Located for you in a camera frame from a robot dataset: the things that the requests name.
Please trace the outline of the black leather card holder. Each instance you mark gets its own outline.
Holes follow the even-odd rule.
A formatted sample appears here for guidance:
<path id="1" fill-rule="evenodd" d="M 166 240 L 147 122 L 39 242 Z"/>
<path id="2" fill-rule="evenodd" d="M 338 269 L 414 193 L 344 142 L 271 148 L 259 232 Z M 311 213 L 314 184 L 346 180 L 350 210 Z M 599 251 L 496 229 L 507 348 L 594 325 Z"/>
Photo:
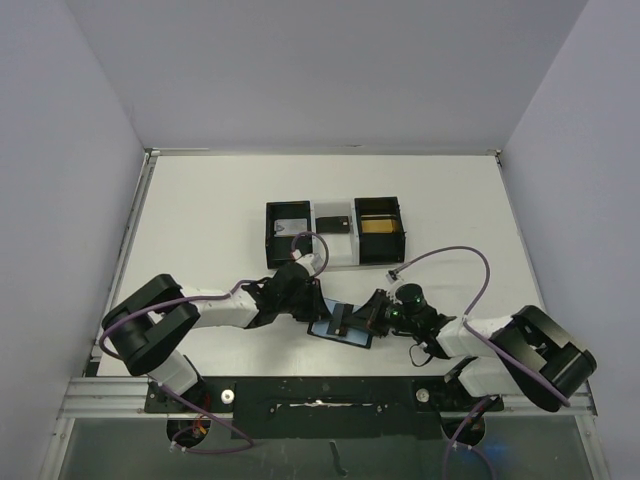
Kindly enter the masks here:
<path id="1" fill-rule="evenodd" d="M 372 336 L 346 323 L 346 318 L 354 313 L 353 305 L 331 299 L 326 299 L 325 304 L 330 317 L 310 323 L 307 328 L 308 335 L 357 348 L 371 348 Z"/>

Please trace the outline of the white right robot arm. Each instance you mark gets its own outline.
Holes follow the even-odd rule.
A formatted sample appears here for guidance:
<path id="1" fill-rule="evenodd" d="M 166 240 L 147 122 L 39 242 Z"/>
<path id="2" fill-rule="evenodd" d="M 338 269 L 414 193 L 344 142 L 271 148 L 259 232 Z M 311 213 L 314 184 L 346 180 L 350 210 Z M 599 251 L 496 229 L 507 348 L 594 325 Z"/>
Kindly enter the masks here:
<path id="1" fill-rule="evenodd" d="M 456 359 L 446 374 L 445 395 L 459 409 L 480 397 L 521 394 L 556 412 L 597 369 L 591 352 L 537 306 L 499 318 L 447 316 L 413 283 L 393 295 L 376 290 L 347 324 L 376 337 L 406 334 L 428 357 Z"/>

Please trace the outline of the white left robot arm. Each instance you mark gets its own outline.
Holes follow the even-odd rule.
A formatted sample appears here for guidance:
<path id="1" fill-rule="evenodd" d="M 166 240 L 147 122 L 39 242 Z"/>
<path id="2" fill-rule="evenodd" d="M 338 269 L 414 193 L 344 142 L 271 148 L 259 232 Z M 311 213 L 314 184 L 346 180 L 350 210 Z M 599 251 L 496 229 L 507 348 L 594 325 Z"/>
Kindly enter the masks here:
<path id="1" fill-rule="evenodd" d="M 114 307 L 102 320 L 99 346 L 134 377 L 147 376 L 168 389 L 180 410 L 200 405 L 201 376 L 178 346 L 191 330 L 267 326 L 280 315 L 305 323 L 328 320 L 331 311 L 320 280 L 309 267 L 289 263 L 270 277 L 240 280 L 227 292 L 187 295 L 169 274 L 159 274 Z"/>

